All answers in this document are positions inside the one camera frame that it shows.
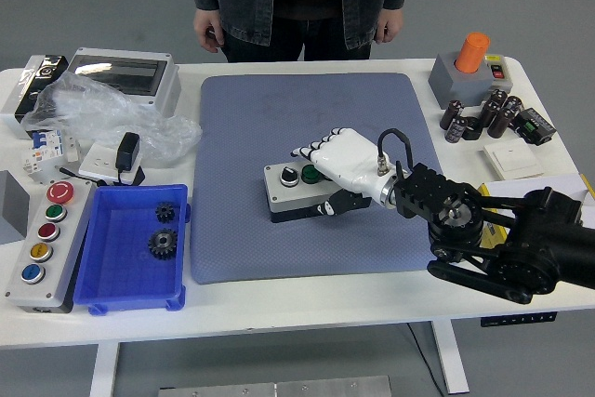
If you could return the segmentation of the person's right hand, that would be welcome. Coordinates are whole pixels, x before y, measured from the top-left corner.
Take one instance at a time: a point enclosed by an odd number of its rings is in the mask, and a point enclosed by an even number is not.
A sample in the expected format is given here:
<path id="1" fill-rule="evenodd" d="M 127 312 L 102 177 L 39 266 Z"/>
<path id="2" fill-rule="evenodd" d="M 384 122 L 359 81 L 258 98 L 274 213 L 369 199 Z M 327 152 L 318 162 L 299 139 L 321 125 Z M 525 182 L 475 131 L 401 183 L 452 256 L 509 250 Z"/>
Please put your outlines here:
<path id="1" fill-rule="evenodd" d="M 224 47 L 225 33 L 218 10 L 197 8 L 192 24 L 201 48 L 209 53 L 218 53 Z"/>

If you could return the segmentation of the person's left hand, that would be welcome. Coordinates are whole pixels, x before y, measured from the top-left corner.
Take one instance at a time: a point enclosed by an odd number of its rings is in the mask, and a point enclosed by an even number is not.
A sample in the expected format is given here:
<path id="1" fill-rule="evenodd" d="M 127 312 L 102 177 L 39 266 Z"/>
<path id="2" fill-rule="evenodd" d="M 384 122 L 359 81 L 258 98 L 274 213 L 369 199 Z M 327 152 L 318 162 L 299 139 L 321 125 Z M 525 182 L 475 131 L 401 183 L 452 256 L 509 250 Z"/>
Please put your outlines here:
<path id="1" fill-rule="evenodd" d="M 375 42 L 390 43 L 403 27 L 403 11 L 401 9 L 383 8 L 377 18 Z"/>

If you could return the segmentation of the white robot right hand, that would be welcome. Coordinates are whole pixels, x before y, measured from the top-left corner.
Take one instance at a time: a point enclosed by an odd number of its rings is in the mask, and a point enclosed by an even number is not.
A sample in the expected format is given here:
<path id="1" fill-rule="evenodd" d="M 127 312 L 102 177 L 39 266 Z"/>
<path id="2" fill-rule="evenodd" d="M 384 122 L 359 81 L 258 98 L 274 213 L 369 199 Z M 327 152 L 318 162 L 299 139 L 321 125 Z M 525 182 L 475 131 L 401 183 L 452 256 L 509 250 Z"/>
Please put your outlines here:
<path id="1" fill-rule="evenodd" d="M 299 147 L 291 155 L 309 160 L 341 190 L 315 207 L 319 215 L 339 215 L 351 210 L 357 195 L 393 209 L 396 166 L 377 153 L 377 145 L 351 128 L 338 128 L 319 141 Z"/>

